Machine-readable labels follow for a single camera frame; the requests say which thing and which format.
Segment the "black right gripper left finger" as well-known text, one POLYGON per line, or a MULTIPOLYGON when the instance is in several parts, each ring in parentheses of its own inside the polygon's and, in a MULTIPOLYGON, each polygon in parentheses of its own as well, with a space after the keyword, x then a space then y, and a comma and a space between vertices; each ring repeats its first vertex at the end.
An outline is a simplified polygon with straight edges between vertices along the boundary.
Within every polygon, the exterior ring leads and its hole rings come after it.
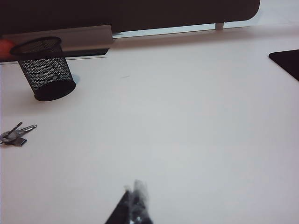
POLYGON ((105 224, 129 224, 131 210, 131 191, 126 190, 105 224))

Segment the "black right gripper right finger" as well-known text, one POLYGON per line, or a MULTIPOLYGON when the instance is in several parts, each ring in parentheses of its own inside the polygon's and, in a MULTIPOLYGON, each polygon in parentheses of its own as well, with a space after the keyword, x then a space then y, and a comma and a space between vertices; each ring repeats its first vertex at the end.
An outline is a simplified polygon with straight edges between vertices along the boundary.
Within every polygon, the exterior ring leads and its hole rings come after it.
POLYGON ((135 180, 132 189, 127 190, 128 200, 126 202, 127 224, 152 224, 149 215, 147 186, 140 180, 135 180))

